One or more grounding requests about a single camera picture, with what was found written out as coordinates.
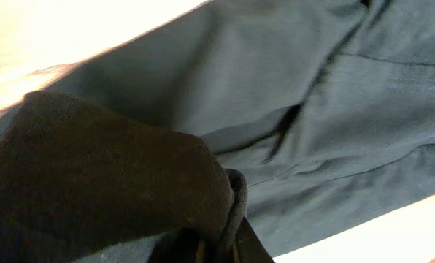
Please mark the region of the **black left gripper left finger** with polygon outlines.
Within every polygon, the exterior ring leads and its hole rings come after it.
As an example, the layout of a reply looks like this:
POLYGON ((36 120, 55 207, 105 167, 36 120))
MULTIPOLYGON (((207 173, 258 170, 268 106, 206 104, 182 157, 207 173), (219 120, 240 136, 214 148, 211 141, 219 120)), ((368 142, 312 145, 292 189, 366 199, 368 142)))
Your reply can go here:
POLYGON ((202 263, 205 245, 199 235, 191 230, 166 233, 155 245, 148 263, 202 263))

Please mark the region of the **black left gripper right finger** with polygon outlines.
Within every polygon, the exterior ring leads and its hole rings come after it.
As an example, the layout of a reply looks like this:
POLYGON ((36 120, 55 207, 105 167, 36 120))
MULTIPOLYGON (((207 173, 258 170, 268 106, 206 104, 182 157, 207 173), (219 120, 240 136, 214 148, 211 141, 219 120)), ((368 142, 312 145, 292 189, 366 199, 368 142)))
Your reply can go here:
POLYGON ((246 218, 242 219, 232 245, 233 263, 274 263, 246 218))

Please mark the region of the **black t-shirt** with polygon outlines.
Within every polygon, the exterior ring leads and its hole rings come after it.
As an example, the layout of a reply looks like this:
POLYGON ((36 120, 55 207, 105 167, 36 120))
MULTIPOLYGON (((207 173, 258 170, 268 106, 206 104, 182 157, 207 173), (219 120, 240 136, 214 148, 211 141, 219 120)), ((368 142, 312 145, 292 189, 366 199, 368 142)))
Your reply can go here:
POLYGON ((435 262, 435 1, 0 1, 0 262, 435 262))

